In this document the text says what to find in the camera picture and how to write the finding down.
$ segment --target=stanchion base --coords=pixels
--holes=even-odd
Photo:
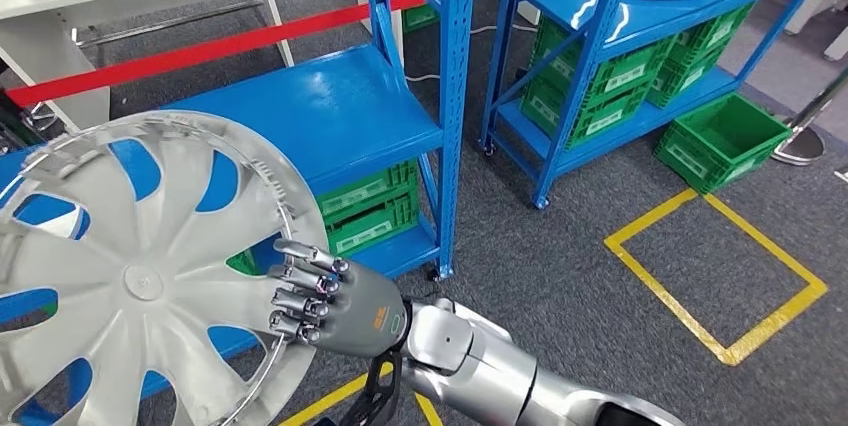
[[[798,133],[792,141],[782,143],[771,154],[772,159],[794,166],[808,166],[824,154],[824,141],[808,127]]]

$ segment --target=hubcap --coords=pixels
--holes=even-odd
[[[127,139],[159,170],[145,194],[117,152]],[[216,153],[236,167],[235,193],[201,211]],[[23,221],[18,213],[35,196],[72,203],[90,224],[71,221],[69,236]],[[56,424],[135,426],[152,371],[174,389],[173,425],[264,426],[303,379],[314,350],[267,329],[277,280],[226,261],[275,234],[326,248],[326,233],[306,183],[248,128],[182,111],[111,121],[31,155],[2,199],[0,308],[4,298],[50,289],[58,310],[0,332],[0,424],[78,358],[91,382]],[[247,331],[265,349],[249,380],[215,350],[209,331],[217,326]]]

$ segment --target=shelf caster wheel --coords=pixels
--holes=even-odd
[[[542,198],[539,201],[536,201],[536,204],[534,206],[536,206],[536,209],[541,211],[547,208],[549,204],[551,204],[551,202],[548,201],[548,198]]]
[[[436,267],[433,267],[433,269],[427,272],[427,279],[434,283],[441,283],[445,280],[445,278],[439,274],[439,268]]]

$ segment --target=green crate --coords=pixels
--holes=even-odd
[[[565,142],[565,148],[573,148],[633,116],[650,86],[651,83],[643,82],[607,101],[581,108]],[[530,82],[521,100],[521,112],[549,137],[553,136],[559,123],[564,96],[564,93],[543,78],[535,78]]]
[[[398,196],[409,188],[418,187],[418,162],[410,159],[391,168],[354,181],[333,192],[318,196],[318,208],[325,223],[338,223],[363,209],[372,207],[374,201],[389,191]]]
[[[734,9],[677,35],[668,58],[681,65],[700,61],[715,51],[724,51],[754,3]]]
[[[680,93],[708,72],[718,61],[724,48],[713,51],[700,61],[682,65],[666,60],[648,91],[648,101],[660,108],[668,106]]]
[[[249,249],[228,259],[227,266],[249,276],[260,276],[262,274],[253,258],[253,253]]]
[[[336,224],[327,224],[330,252],[349,255],[406,231],[418,223],[418,188]]]
[[[568,36],[568,32],[550,19],[543,17],[539,23],[539,32],[536,34],[531,66],[550,54]],[[671,36],[601,63],[595,76],[589,82],[583,104],[607,101],[634,86],[653,81],[674,39],[675,36]],[[580,58],[582,45],[582,39],[575,41],[562,54],[554,58],[539,73],[539,76],[560,91],[568,91],[571,75],[574,74]]]
[[[674,120],[655,154],[707,194],[756,169],[789,134],[768,112],[731,93]]]
[[[401,11],[401,27],[404,33],[409,33],[433,23],[439,22],[439,13],[429,4],[422,4],[414,8]]]

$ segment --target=white cable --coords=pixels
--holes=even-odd
[[[519,26],[517,24],[513,24],[512,27],[519,30],[519,31],[530,31],[531,33],[535,33],[537,31],[539,31],[537,28],[534,28],[532,26]],[[483,26],[482,28],[472,29],[471,34],[482,33],[483,31],[491,31],[491,30],[495,30],[495,29],[498,29],[498,27],[497,26]],[[438,74],[425,74],[424,76],[418,76],[417,78],[410,78],[409,76],[406,77],[407,81],[412,81],[413,83],[417,83],[419,81],[425,81],[425,80],[428,80],[428,79],[441,79],[441,78]]]
[[[412,81],[413,83],[417,83],[418,81],[424,81],[427,79],[439,79],[438,74],[425,74],[424,76],[418,76],[417,78],[406,77],[407,81]]]

